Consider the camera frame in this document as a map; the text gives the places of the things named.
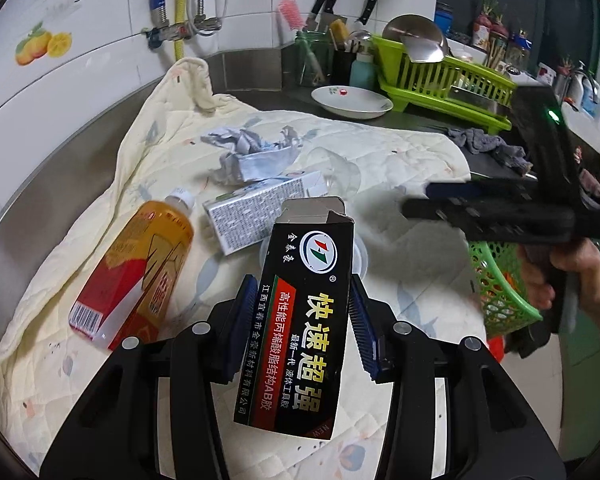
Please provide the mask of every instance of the green glass jar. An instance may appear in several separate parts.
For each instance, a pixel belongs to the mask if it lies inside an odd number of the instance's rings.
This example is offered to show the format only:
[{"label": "green glass jar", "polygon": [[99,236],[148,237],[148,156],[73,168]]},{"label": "green glass jar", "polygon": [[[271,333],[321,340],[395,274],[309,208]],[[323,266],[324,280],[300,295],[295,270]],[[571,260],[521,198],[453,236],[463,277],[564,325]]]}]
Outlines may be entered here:
[{"label": "green glass jar", "polygon": [[[306,43],[318,60],[325,78],[323,81],[320,81],[317,71],[314,70],[314,66],[311,60],[309,60],[304,40],[306,40]],[[325,32],[297,32],[295,45],[298,60],[296,65],[296,82],[300,86],[318,87],[326,85],[331,59],[331,45],[328,35]]]}]

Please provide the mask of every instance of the gray rag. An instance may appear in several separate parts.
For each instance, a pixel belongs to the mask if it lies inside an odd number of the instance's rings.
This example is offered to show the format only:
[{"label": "gray rag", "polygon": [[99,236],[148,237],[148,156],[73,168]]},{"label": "gray rag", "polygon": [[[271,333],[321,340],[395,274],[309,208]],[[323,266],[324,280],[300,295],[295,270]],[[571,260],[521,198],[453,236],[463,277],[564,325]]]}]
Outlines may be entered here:
[{"label": "gray rag", "polygon": [[300,153],[302,142],[291,127],[282,128],[280,142],[267,142],[251,130],[224,126],[202,135],[202,141],[225,148],[220,169],[212,174],[221,184],[237,185],[266,180],[281,174]]},{"label": "gray rag", "polygon": [[500,136],[486,134],[480,128],[447,128],[446,134],[458,147],[466,146],[473,155],[491,152],[491,156],[507,168],[519,169],[523,173],[531,169],[531,163],[525,160],[524,148],[509,146]]}]

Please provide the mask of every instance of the cardboard box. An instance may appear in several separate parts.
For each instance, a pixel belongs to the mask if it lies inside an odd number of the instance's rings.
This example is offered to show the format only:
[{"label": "cardboard box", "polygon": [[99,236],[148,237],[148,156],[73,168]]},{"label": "cardboard box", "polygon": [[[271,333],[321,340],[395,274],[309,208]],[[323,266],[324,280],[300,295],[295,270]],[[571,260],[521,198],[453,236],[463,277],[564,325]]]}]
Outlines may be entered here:
[{"label": "cardboard box", "polygon": [[269,236],[289,198],[319,197],[327,193],[320,171],[298,171],[269,178],[204,204],[224,254],[261,242]]},{"label": "cardboard box", "polygon": [[337,197],[287,200],[253,311],[234,421],[328,440],[347,333],[353,220]]}]

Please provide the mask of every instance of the silver screw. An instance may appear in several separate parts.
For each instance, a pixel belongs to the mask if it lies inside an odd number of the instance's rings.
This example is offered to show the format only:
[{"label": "silver screw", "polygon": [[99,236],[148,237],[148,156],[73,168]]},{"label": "silver screw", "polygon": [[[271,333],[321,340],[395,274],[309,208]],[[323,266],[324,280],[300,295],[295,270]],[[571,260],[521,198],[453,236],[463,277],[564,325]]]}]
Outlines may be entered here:
[{"label": "silver screw", "polygon": [[125,338],[125,340],[122,342],[122,348],[125,350],[133,350],[139,344],[140,340],[136,336],[130,336]]},{"label": "silver screw", "polygon": [[411,333],[411,325],[405,321],[398,321],[394,323],[394,332],[407,335],[408,333]]},{"label": "silver screw", "polygon": [[464,346],[469,350],[479,350],[482,348],[482,342],[477,337],[468,337],[464,340]]},{"label": "silver screw", "polygon": [[206,321],[200,321],[191,327],[191,331],[196,335],[206,334],[209,330],[211,330],[211,325]]}]

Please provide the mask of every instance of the green plastic basket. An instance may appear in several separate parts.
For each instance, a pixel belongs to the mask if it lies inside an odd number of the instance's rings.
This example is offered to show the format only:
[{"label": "green plastic basket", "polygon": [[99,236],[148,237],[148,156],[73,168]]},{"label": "green plastic basket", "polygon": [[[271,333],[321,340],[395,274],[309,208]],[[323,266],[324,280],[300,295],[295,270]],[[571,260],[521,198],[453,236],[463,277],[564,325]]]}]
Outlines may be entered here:
[{"label": "green plastic basket", "polygon": [[510,130],[511,122],[482,108],[448,100],[449,90],[458,86],[509,106],[516,84],[487,67],[446,56],[440,63],[412,63],[402,43],[374,35],[380,70],[378,82],[402,112],[414,103],[486,128],[490,134]]},{"label": "green plastic basket", "polygon": [[469,244],[488,338],[508,334],[542,319],[526,302],[516,247],[517,244],[497,242]]}]

